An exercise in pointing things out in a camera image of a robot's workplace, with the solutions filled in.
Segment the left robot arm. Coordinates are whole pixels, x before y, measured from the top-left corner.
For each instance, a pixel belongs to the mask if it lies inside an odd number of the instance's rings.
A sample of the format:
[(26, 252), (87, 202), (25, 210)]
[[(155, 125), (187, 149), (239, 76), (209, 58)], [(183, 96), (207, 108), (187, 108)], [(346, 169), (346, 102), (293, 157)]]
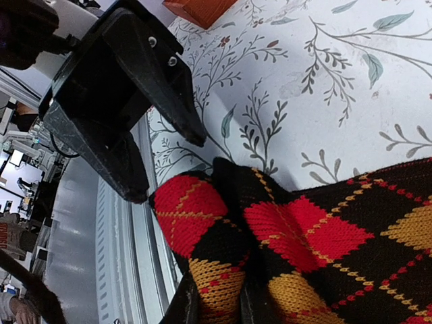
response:
[(38, 106), (50, 135), (82, 157), (124, 200), (143, 203), (149, 183), (131, 129), (155, 108), (189, 143), (207, 133), (194, 106), (183, 47), (139, 1), (116, 1), (83, 35), (59, 36), (46, 1), (1, 2), (1, 65), (26, 70), (64, 55)]

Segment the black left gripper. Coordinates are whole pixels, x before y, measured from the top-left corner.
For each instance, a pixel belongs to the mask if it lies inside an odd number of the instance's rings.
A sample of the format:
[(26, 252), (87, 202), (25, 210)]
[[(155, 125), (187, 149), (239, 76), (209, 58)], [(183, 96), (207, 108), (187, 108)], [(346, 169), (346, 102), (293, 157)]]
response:
[(154, 106), (195, 146), (207, 138), (182, 52), (145, 7), (110, 7), (66, 59), (39, 105), (50, 133), (126, 201), (148, 198), (146, 170), (130, 133), (147, 109)]

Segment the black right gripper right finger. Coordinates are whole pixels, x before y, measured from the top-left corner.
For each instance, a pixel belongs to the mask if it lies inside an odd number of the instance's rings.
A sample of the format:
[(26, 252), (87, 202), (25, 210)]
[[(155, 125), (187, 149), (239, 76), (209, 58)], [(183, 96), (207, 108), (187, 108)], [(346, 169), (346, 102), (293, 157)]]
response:
[(267, 294), (258, 283), (245, 283), (240, 293), (241, 323), (268, 323)]

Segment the black red orange argyle sock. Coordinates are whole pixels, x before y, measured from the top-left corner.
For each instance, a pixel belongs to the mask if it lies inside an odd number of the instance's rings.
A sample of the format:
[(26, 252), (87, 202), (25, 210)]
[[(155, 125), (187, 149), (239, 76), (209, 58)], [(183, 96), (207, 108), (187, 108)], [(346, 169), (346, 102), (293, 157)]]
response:
[(245, 283), (263, 287), (268, 323), (431, 322), (428, 158), (296, 192), (216, 158), (150, 204), (200, 323), (241, 323)]

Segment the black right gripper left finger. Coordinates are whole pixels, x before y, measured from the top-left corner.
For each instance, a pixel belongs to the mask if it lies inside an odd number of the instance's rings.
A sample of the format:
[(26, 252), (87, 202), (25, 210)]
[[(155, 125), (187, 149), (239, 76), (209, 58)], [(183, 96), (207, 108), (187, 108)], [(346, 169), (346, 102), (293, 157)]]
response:
[(176, 293), (161, 320), (161, 324), (199, 324), (200, 296), (190, 272), (183, 278)]

